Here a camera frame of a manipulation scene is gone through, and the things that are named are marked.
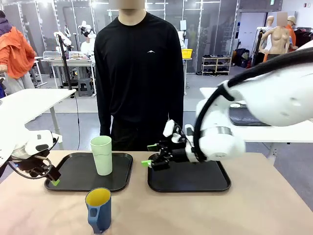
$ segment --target shoe rack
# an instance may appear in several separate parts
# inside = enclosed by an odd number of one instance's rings
[[[230,66],[231,66],[231,57],[211,57],[211,58],[206,58],[206,57],[202,57],[202,63],[201,63],[201,72],[202,75],[206,74],[206,73],[227,73],[227,75],[229,75],[229,71],[230,71]],[[227,70],[224,71],[219,71],[220,67],[227,67]]]

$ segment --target beige tabletop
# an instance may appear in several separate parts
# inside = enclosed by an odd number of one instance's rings
[[[57,163],[74,151],[52,151]],[[312,235],[313,213],[262,154],[223,165],[232,181],[223,193],[157,193],[132,152],[130,183],[112,196],[106,235]],[[86,192],[52,192],[44,179],[12,173],[0,184],[0,235],[91,235]]]

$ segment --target blue cup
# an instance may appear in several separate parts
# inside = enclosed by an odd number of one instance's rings
[[[85,203],[88,208],[88,223],[92,226],[95,234],[101,234],[111,224],[111,192],[106,188],[91,190]]]

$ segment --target desk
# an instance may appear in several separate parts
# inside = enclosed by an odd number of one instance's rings
[[[25,89],[6,96],[0,99],[2,101],[0,105],[0,121],[1,117],[9,116],[26,124],[50,109],[55,132],[60,135],[54,105],[74,94],[75,91],[67,89]]]
[[[35,61],[34,61],[34,63],[36,64],[37,70],[38,70],[38,74],[39,74],[39,77],[40,77],[40,81],[41,81],[41,84],[39,84],[37,87],[41,87],[41,86],[47,84],[47,82],[45,82],[45,83],[43,82],[43,77],[42,77],[42,75],[41,75],[40,68],[39,68],[39,65],[38,65],[39,60],[42,59],[42,58],[43,58],[43,57],[41,57],[41,56],[36,56],[36,57],[35,57]]]
[[[216,88],[200,88],[205,98],[209,98]],[[275,161],[278,143],[313,143],[313,123],[304,121],[292,126],[232,126],[231,130],[246,142],[268,142],[268,158]]]
[[[49,62],[51,64],[55,86],[56,86],[56,88],[58,88],[54,67],[63,67],[64,66],[63,61],[61,59],[57,59],[57,60],[43,59],[42,61],[43,62]],[[68,67],[92,67],[93,68],[93,67],[95,67],[95,64],[92,62],[92,60],[68,59],[67,60],[67,66]],[[58,76],[60,79],[60,83],[62,85],[62,78],[61,78],[59,70],[57,70],[57,73],[58,73]],[[96,87],[95,87],[95,77],[94,77],[93,69],[91,70],[91,74],[92,74],[92,81],[93,81],[93,86],[94,86],[94,94],[97,94]]]
[[[184,69],[184,94],[187,95],[186,92],[186,86],[187,86],[187,82],[186,82],[186,77],[187,77],[187,61],[188,60],[192,60],[192,58],[188,58],[188,59],[183,59],[183,69]]]
[[[52,151],[56,165],[74,151]],[[112,194],[105,235],[311,235],[313,213],[262,154],[224,161],[232,187],[223,193],[157,193],[134,158],[129,185]],[[1,235],[91,235],[86,192],[52,192],[44,179],[12,173],[0,184]]]

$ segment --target cup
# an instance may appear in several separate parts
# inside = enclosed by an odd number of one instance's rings
[[[111,224],[111,192],[106,188],[91,190],[85,203],[88,208],[88,223],[95,234],[101,234]]]
[[[99,175],[112,172],[112,139],[109,136],[98,136],[90,141],[91,150]]]

